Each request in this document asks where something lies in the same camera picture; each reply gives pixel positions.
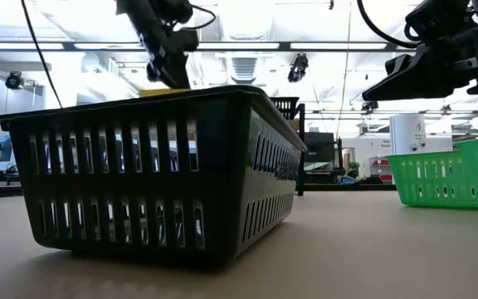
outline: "black plastic basket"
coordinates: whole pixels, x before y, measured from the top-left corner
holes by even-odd
[[[298,103],[299,99],[299,97],[292,96],[271,97],[272,102],[286,120],[293,120],[295,118],[296,103]]]
[[[15,115],[34,238],[49,248],[222,264],[291,210],[305,145],[248,86]]]

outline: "table surface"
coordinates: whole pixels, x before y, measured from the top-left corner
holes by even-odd
[[[478,211],[403,207],[396,192],[307,193],[219,272],[74,257],[32,239],[0,199],[0,298],[478,298]]]

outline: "ceiling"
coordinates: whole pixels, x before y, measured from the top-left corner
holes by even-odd
[[[382,42],[368,29],[354,0],[192,0],[217,14],[217,21],[199,30],[201,42],[235,41],[248,38],[265,42]],[[365,0],[369,16],[386,33],[404,39],[404,16],[420,0]],[[115,16],[113,0],[29,0],[32,23],[40,41],[136,42],[137,37],[126,16]],[[188,25],[209,19],[195,11]],[[0,0],[0,41],[30,41],[21,6],[17,0]],[[190,56],[188,69],[199,87],[235,84],[250,76],[251,83],[270,96],[299,96],[305,103],[307,125],[341,134],[356,134],[359,126],[371,130],[388,124],[389,113],[361,115],[360,94],[386,76],[384,62],[396,56],[389,52],[306,52],[310,68],[304,80],[289,83],[287,74],[293,52],[197,52]],[[65,53],[50,53],[50,59],[65,59]],[[164,88],[146,79],[144,52],[101,52],[93,54],[119,66],[119,75],[134,89]],[[38,61],[37,54],[0,53],[2,61]],[[31,72],[37,81],[44,75]],[[440,110],[450,104],[453,110],[478,110],[478,96],[465,90],[440,100],[400,100],[381,102],[379,110]],[[339,125],[339,110],[345,111]],[[478,129],[478,115],[470,113],[443,116],[426,115],[427,131],[472,132]]]

